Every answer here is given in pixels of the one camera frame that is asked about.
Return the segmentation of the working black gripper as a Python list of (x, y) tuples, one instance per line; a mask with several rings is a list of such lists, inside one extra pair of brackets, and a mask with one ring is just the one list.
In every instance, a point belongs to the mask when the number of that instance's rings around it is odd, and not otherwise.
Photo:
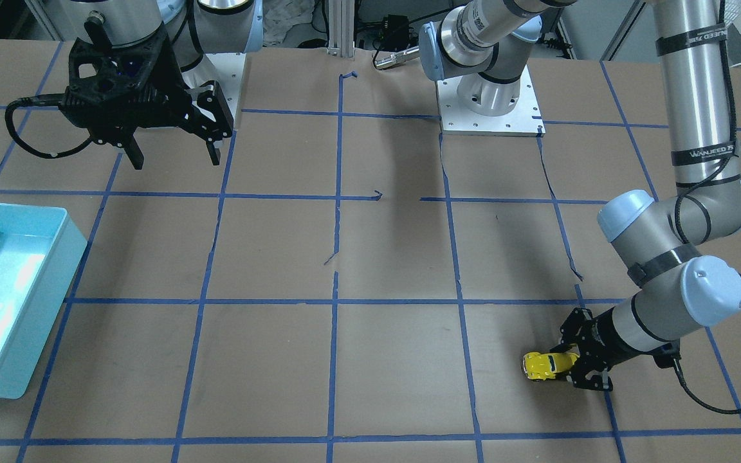
[(614, 365), (616, 332), (609, 314), (594, 318), (588, 308), (575, 307), (560, 325), (560, 342), (551, 348), (561, 354), (578, 346), (580, 359), (565, 378), (573, 387), (593, 392), (611, 392), (614, 382), (609, 369)]

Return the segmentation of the idle black gripper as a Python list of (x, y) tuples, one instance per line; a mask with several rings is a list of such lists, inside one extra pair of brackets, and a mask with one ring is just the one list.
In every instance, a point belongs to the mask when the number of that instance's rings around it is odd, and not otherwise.
[(232, 137), (234, 117), (221, 83), (189, 88), (163, 23), (146, 38), (117, 45), (106, 23), (84, 23), (85, 38), (69, 54), (69, 85), (59, 111), (91, 140), (123, 144), (133, 169), (145, 161), (137, 128), (180, 128), (202, 138), (210, 161), (220, 164), (223, 140)]

